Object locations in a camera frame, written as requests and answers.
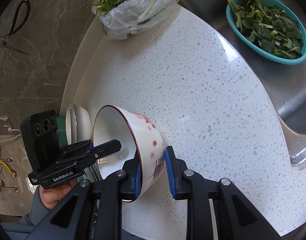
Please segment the black triangular cutout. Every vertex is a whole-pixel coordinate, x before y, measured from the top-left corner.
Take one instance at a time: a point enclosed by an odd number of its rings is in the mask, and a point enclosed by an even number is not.
[[[73,196],[51,219],[51,224],[57,225],[61,228],[67,228],[70,224],[75,205],[77,203],[77,196]]]
[[[238,223],[241,227],[254,224],[258,221],[255,215],[252,214],[237,195],[232,194],[232,201],[237,214]]]

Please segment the scissors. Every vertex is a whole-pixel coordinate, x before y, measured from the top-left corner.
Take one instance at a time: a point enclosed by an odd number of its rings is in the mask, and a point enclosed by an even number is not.
[[[18,17],[18,12],[19,12],[19,9],[21,7],[21,5],[25,3],[26,6],[27,6],[27,10],[26,10],[26,15],[25,15],[25,18],[23,20],[23,22],[16,28],[15,28],[15,25],[16,25],[16,21],[17,21],[17,17]],[[28,18],[28,15],[30,13],[30,2],[28,0],[23,0],[19,3],[19,5],[17,6],[17,9],[16,9],[16,12],[15,12],[15,15],[14,15],[14,19],[13,19],[13,22],[12,22],[12,25],[11,25],[11,30],[10,32],[5,35],[3,38],[0,39],[0,48],[2,49],[2,52],[1,52],[1,57],[0,57],[0,66],[1,66],[1,63],[3,61],[3,56],[4,56],[4,53],[5,53],[5,49],[8,48],[8,49],[11,49],[11,50],[14,50],[14,51],[17,51],[19,53],[22,53],[22,54],[25,54],[25,55],[28,55],[26,52],[24,52],[23,50],[21,50],[20,48],[18,48],[17,46],[15,46],[14,44],[12,44],[9,40],[9,37],[12,36],[13,34],[15,34],[17,31],[19,31],[20,28],[22,28],[22,26],[25,24],[25,22],[27,21],[27,18]]]

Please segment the bag of greens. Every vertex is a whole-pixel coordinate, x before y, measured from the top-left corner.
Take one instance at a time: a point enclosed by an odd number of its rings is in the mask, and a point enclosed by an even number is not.
[[[165,20],[179,0],[94,0],[92,12],[109,39],[127,39]]]

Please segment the black scissors handle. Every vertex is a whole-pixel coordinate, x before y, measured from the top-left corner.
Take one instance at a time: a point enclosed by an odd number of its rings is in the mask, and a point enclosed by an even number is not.
[[[26,6],[27,6],[27,11],[26,11],[26,15],[25,15],[25,18],[23,20],[23,22],[14,30],[15,28],[15,24],[16,24],[16,21],[17,21],[17,17],[18,17],[18,12],[19,12],[19,9],[21,7],[21,5],[25,3]],[[14,15],[14,20],[13,20],[13,23],[11,25],[11,31],[9,32],[8,36],[11,36],[13,35],[14,33],[16,33],[20,28],[23,27],[23,25],[25,24],[25,22],[27,21],[28,19],[28,15],[30,13],[30,2],[28,0],[23,0],[19,3],[19,5],[17,6],[17,9],[16,9],[16,12],[15,12],[15,15]]]

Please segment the basket rim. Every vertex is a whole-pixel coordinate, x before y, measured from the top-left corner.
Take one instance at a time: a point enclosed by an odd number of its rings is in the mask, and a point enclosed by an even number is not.
[[[300,19],[295,15],[295,13],[286,5],[284,5],[282,2],[278,1],[278,0],[271,0],[274,2],[275,5],[280,6],[282,8],[287,8],[288,13],[291,14],[291,17],[294,18],[297,22],[298,22],[298,26],[300,27],[300,30],[303,35],[304,35],[304,39],[303,39],[303,43],[306,45],[306,29],[304,28],[304,25],[302,24],[302,22],[300,21]],[[237,29],[237,27],[235,26],[235,23],[232,21],[233,18],[233,13],[231,11],[231,7],[229,4],[227,4],[226,6],[226,18],[227,21],[230,25],[230,27],[232,28],[232,30],[234,31],[234,33],[245,43],[247,44],[250,48],[252,48],[256,53],[258,53],[259,55],[263,56],[264,58],[268,59],[268,60],[272,60],[274,62],[278,62],[278,63],[282,63],[282,64],[286,64],[286,65],[297,65],[300,64],[302,62],[304,62],[306,60],[306,49],[305,52],[302,54],[302,56],[300,58],[297,59],[285,59],[285,58],[280,58],[277,57],[275,55],[272,55],[266,51],[264,51],[263,49],[259,48],[258,46],[254,45],[252,42],[250,42],[246,37],[244,37],[244,35]]]

